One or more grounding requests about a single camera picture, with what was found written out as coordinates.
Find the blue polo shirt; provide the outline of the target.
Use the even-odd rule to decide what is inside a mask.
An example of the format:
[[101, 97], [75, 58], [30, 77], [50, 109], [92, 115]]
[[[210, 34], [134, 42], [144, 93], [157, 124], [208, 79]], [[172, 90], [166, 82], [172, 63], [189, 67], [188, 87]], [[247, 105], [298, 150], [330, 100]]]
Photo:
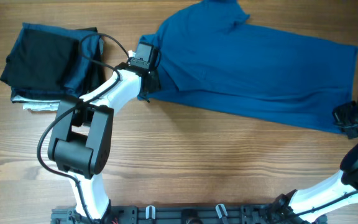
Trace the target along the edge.
[[248, 23], [237, 1], [201, 1], [141, 42], [158, 47], [153, 99], [338, 133], [357, 47]]

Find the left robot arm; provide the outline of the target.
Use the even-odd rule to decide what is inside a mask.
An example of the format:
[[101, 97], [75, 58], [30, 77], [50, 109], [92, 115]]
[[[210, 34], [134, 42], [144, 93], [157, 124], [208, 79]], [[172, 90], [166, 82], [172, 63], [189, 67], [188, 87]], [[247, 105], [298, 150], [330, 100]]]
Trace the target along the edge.
[[158, 90], [162, 53], [141, 42], [129, 59], [91, 93], [59, 103], [51, 132], [48, 158], [55, 173], [69, 178], [76, 204], [52, 211], [52, 223], [116, 223], [105, 191], [102, 171], [111, 150], [114, 115], [131, 99]]

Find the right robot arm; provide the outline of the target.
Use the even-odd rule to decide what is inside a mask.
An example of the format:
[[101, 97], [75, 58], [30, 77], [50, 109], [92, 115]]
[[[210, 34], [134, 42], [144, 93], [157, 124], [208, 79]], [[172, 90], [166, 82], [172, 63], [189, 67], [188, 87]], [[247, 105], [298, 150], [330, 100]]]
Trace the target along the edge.
[[327, 213], [358, 203], [358, 144], [343, 158], [340, 170], [328, 179], [289, 195], [270, 207], [270, 223], [327, 223]]

